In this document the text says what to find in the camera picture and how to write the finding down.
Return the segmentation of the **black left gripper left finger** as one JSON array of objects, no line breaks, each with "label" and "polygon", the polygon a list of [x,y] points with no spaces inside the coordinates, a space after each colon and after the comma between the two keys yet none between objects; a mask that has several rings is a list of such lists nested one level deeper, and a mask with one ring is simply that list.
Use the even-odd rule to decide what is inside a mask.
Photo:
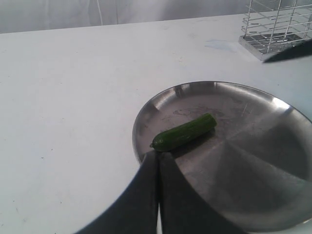
[{"label": "black left gripper left finger", "polygon": [[156,234],[158,154],[149,151],[131,183],[98,218],[79,234]]}]

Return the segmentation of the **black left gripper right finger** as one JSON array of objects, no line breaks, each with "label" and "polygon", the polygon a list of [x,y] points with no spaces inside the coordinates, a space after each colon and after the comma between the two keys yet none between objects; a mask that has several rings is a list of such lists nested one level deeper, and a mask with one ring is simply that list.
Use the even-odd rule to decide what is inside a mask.
[{"label": "black left gripper right finger", "polygon": [[190,186],[170,153],[159,156],[160,213],[164,234],[233,234],[234,225]]}]

